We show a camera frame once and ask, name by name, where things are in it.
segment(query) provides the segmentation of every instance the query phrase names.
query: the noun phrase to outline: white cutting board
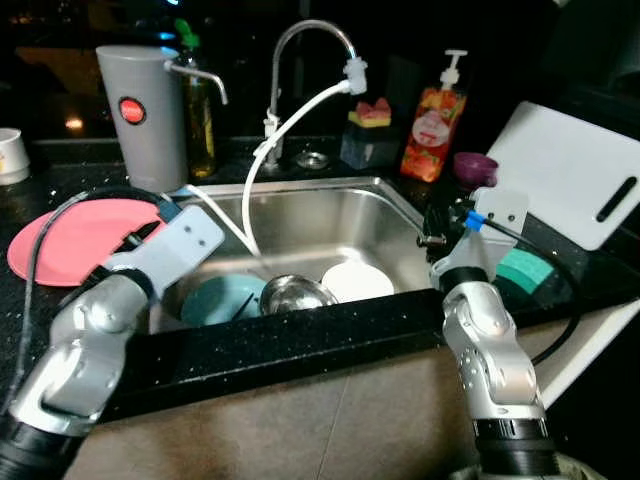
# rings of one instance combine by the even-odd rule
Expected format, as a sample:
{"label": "white cutting board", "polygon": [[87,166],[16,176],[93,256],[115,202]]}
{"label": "white cutting board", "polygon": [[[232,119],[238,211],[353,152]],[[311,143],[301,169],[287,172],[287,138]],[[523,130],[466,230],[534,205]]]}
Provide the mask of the white cutting board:
{"label": "white cutting board", "polygon": [[488,155],[500,164],[498,185],[527,193],[534,216],[586,250],[600,248],[640,203],[640,142],[540,105],[518,105]]}

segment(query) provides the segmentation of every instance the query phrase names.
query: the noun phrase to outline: blue clip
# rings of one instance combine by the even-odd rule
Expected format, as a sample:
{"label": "blue clip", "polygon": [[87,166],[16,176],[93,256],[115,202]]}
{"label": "blue clip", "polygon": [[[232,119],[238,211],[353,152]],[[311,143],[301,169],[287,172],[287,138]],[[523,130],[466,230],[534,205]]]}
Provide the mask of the blue clip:
{"label": "blue clip", "polygon": [[467,219],[464,221],[464,224],[467,228],[479,232],[484,224],[484,216],[480,215],[475,210],[471,210],[469,215],[467,215]]}

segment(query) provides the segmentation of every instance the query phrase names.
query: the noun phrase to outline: green bottle cap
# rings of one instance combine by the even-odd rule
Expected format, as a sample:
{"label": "green bottle cap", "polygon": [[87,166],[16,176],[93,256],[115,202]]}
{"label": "green bottle cap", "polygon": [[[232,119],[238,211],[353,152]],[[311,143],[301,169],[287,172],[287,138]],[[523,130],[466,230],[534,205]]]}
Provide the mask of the green bottle cap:
{"label": "green bottle cap", "polygon": [[182,36],[182,44],[185,47],[195,48],[200,46],[200,37],[191,31],[191,27],[184,18],[177,18],[174,25]]}

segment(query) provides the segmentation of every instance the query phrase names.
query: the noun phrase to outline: stainless steel sink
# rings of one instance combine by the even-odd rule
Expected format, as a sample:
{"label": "stainless steel sink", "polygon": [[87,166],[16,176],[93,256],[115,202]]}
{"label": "stainless steel sink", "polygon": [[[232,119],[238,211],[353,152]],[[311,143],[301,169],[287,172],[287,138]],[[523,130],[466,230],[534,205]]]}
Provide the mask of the stainless steel sink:
{"label": "stainless steel sink", "polygon": [[[242,185],[203,190],[241,225]],[[194,198],[185,203],[201,204]],[[152,315],[152,333],[185,328],[177,319],[187,294],[228,273],[249,273],[265,281],[288,273],[320,280],[331,266],[359,259],[386,273],[396,292],[429,287],[424,250],[416,247],[422,215],[380,178],[256,184],[251,219],[264,263],[216,219],[226,240],[197,271],[167,291],[162,312]]]}

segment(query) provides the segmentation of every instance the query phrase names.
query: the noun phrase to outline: cable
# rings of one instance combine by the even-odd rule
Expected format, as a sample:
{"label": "cable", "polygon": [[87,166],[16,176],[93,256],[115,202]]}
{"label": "cable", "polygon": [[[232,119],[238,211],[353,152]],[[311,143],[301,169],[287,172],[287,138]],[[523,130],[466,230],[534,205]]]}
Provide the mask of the cable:
{"label": "cable", "polygon": [[191,193],[193,193],[200,200],[202,200],[211,210],[214,211],[216,215],[218,215],[220,220],[222,220],[224,224],[229,228],[229,230],[231,230],[231,233],[233,233],[236,237],[238,237],[238,240],[240,240],[244,244],[244,246],[247,247],[249,252],[251,252],[251,255],[253,255],[254,257],[261,256],[260,250],[258,250],[257,246],[255,245],[255,242],[252,244],[249,241],[249,239],[242,232],[242,230],[240,230],[240,228],[235,223],[233,223],[233,220],[229,218],[229,216],[224,212],[224,210],[220,208],[220,205],[218,205],[212,198],[208,197],[207,194],[204,193],[202,190],[200,190],[198,187],[194,187],[191,184],[187,184],[185,185],[185,188],[189,190]]}
{"label": "cable", "polygon": [[4,415],[9,408],[11,402],[13,402],[15,398],[15,394],[22,383],[22,379],[24,378],[26,371],[26,357],[29,353],[29,348],[31,346],[31,336],[33,330],[33,322],[31,320],[31,301],[33,297],[33,285],[36,278],[36,269],[38,265],[38,259],[40,257],[40,251],[42,249],[42,244],[44,243],[44,239],[51,229],[51,226],[71,207],[74,205],[92,199],[99,198],[113,198],[114,196],[120,196],[125,198],[133,198],[137,200],[142,200],[145,202],[153,203],[156,206],[162,205],[163,203],[167,203],[164,198],[160,195],[148,192],[146,190],[142,190],[135,187],[127,187],[127,186],[110,186],[110,187],[100,187],[91,191],[80,192],[77,195],[66,200],[62,203],[58,208],[54,210],[51,216],[47,219],[45,224],[40,228],[38,232],[38,236],[33,244],[33,249],[31,251],[31,258],[29,260],[29,269],[27,271],[27,280],[24,288],[24,311],[22,313],[22,328],[20,332],[20,343],[18,345],[18,354],[16,358],[16,367],[14,371],[13,378],[11,379],[11,383],[7,388],[7,393],[5,395],[4,401],[2,403],[2,408],[0,409],[0,416]]}
{"label": "cable", "polygon": [[545,348],[538,355],[533,357],[533,364],[537,365],[543,360],[549,358],[554,352],[556,352],[571,336],[571,334],[575,331],[578,323],[580,323],[580,318],[582,317],[582,290],[580,288],[580,284],[573,276],[571,271],[562,263],[555,255],[552,255],[542,248],[538,247],[531,240],[523,237],[517,232],[514,232],[510,228],[507,228],[499,223],[494,222],[488,218],[484,218],[483,223],[494,230],[497,230],[508,237],[511,237],[517,240],[519,243],[526,245],[528,248],[533,250],[537,255],[545,259],[551,265],[555,267],[555,269],[565,278],[569,287],[571,287],[571,291],[573,293],[573,301],[574,301],[574,311],[569,319],[569,323],[565,327],[564,331],[560,334],[558,338],[556,338],[551,345]]}
{"label": "cable", "polygon": [[305,103],[300,108],[300,110],[291,115],[291,117],[286,122],[284,122],[282,126],[273,133],[273,135],[262,142],[260,146],[256,148],[255,152],[253,152],[256,158],[251,164],[251,168],[249,169],[249,174],[247,175],[247,180],[244,183],[244,189],[242,191],[242,228],[244,229],[244,233],[247,236],[247,239],[251,243],[252,247],[254,247],[256,250],[259,251],[258,244],[256,243],[256,239],[253,235],[253,228],[251,227],[251,217],[249,214],[249,197],[251,195],[251,186],[256,179],[256,175],[258,174],[260,165],[262,164],[262,162],[264,162],[265,158],[267,158],[267,154],[269,153],[269,151],[276,146],[278,140],[280,140],[280,138],[282,138],[284,134],[287,133],[289,129],[293,127],[303,116],[305,116],[316,105],[323,102],[327,98],[338,93],[348,93],[349,86],[349,80],[342,80],[334,86],[320,92],[318,95]]}

